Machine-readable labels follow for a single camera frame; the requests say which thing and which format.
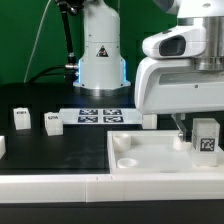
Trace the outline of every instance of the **white tray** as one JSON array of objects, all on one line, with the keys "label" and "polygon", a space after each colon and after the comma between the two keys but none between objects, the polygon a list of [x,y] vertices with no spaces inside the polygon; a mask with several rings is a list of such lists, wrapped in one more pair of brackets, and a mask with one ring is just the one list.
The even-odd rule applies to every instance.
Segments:
[{"label": "white tray", "polygon": [[[218,152],[217,167],[195,166],[191,143],[181,143],[179,131],[116,131],[108,133],[108,155],[111,173],[206,173],[223,172],[224,153]],[[130,149],[120,151],[114,137],[127,134]]]}]

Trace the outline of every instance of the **circular recess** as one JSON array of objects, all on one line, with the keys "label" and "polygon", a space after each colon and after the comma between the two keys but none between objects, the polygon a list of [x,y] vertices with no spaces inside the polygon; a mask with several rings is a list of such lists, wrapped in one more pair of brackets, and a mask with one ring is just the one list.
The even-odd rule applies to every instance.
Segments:
[{"label": "circular recess", "polygon": [[133,168],[138,164],[138,161],[130,158],[123,158],[117,161],[118,168]]},{"label": "circular recess", "polygon": [[210,3],[206,3],[206,4],[203,5],[204,8],[209,8],[210,6],[211,6]]}]

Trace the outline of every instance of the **warning label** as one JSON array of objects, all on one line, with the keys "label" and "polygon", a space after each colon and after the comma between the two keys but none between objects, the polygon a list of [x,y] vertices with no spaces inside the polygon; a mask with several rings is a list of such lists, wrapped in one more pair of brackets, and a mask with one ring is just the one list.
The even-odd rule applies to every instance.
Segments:
[{"label": "warning label", "polygon": [[97,57],[109,57],[104,46],[102,46],[96,55]]}]

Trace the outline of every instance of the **white box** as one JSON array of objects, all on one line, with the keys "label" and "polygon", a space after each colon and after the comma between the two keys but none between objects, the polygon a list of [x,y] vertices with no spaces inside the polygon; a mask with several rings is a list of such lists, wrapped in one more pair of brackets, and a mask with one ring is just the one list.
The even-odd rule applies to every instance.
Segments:
[{"label": "white box", "polygon": [[5,154],[5,137],[0,136],[0,159]]},{"label": "white box", "polygon": [[220,125],[213,118],[194,119],[192,161],[197,166],[217,166]]},{"label": "white box", "polygon": [[142,115],[142,128],[143,129],[157,129],[157,119],[156,114]]},{"label": "white box", "polygon": [[16,130],[31,129],[30,113],[27,108],[13,109]]},{"label": "white box", "polygon": [[63,135],[63,122],[59,113],[46,113],[44,119],[48,136]]}]

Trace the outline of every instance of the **cable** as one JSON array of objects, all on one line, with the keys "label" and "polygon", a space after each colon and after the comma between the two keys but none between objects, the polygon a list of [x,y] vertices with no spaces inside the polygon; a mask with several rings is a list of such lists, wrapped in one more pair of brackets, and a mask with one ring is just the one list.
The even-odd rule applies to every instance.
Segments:
[{"label": "cable", "polygon": [[29,71],[30,71],[30,66],[31,66],[32,61],[33,61],[33,57],[34,57],[34,54],[35,54],[35,51],[36,51],[36,48],[37,48],[37,44],[38,44],[38,41],[39,41],[39,38],[40,38],[40,34],[41,34],[41,31],[42,31],[43,23],[44,23],[44,20],[45,20],[45,17],[46,17],[46,14],[47,14],[47,11],[48,11],[48,8],[49,8],[49,5],[50,5],[51,1],[52,0],[48,1],[47,5],[45,7],[45,10],[44,10],[43,16],[42,16],[41,21],[40,21],[40,26],[39,26],[39,29],[38,29],[38,32],[37,32],[37,36],[36,36],[36,39],[35,39],[33,50],[32,50],[32,53],[30,55],[29,63],[28,63],[27,68],[26,68],[24,83],[26,83],[26,80],[27,80],[27,77],[28,77],[28,74],[29,74]]},{"label": "cable", "polygon": [[34,83],[38,78],[40,78],[41,76],[50,76],[50,75],[61,75],[61,74],[46,74],[48,72],[54,71],[54,70],[58,70],[58,69],[62,69],[65,68],[64,65],[58,65],[58,66],[53,66],[50,68],[47,68],[41,72],[39,72],[37,75],[35,75],[34,77],[32,77],[27,83],[28,84],[32,84]]}]

